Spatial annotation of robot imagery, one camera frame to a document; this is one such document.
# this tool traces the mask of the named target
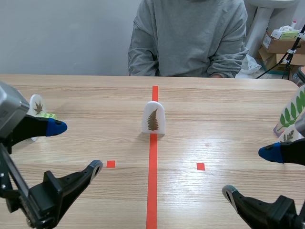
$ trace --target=wooden table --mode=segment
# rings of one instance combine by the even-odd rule
[[[116,160],[72,205],[58,229],[145,229],[149,136],[143,108],[159,86],[167,134],[158,146],[158,229],[248,229],[222,196],[222,187],[263,201],[305,199],[304,168],[269,163],[260,147],[276,141],[273,128],[297,86],[284,80],[106,76],[0,75],[26,99],[40,94],[47,111],[68,124],[61,136],[24,141],[12,157],[32,187],[43,172],[57,177],[92,160]],[[198,171],[196,163],[205,163]],[[3,229],[26,228],[0,200]]]

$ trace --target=white sink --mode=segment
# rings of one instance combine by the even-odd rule
[[[245,0],[251,5],[262,7],[262,8],[288,8],[292,7],[299,0]]]
[[[261,46],[267,26],[269,24],[272,12],[276,8],[289,8],[299,0],[245,0],[257,8],[256,16],[251,25],[246,47],[249,49],[249,55],[255,57]]]

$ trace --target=black tripod stand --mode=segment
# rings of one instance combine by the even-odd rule
[[[279,63],[277,63],[275,66],[273,66],[272,68],[270,68],[268,71],[264,72],[263,74],[261,74],[260,76],[257,77],[257,79],[261,78],[263,75],[267,74],[268,72],[270,72],[272,69],[274,69],[275,67],[279,66],[281,63],[285,63],[286,64],[286,67],[284,69],[284,73],[283,73],[283,77],[282,79],[284,78],[285,76],[285,73],[286,71],[288,71],[288,80],[289,80],[289,76],[290,76],[290,65],[291,65],[291,61],[292,61],[292,58],[294,57],[294,54],[296,53],[296,49],[300,48],[299,46],[299,42],[302,38],[302,36],[304,36],[304,32],[305,32],[305,25],[304,27],[302,28],[301,32],[299,33],[292,49],[289,49],[286,54],[283,56],[283,58],[279,61]]]

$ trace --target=blue gripper tip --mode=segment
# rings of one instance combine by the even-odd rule
[[[275,143],[273,146],[263,147],[258,151],[258,155],[263,159],[271,162],[284,163],[281,144]]]
[[[54,119],[49,118],[46,136],[50,137],[54,135],[60,135],[67,129],[67,124],[65,124],[64,122],[55,121]]]

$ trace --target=red square marker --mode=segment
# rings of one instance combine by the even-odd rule
[[[115,168],[115,161],[107,161],[106,168]]]
[[[205,171],[205,165],[204,163],[197,163],[197,169],[201,171]]]

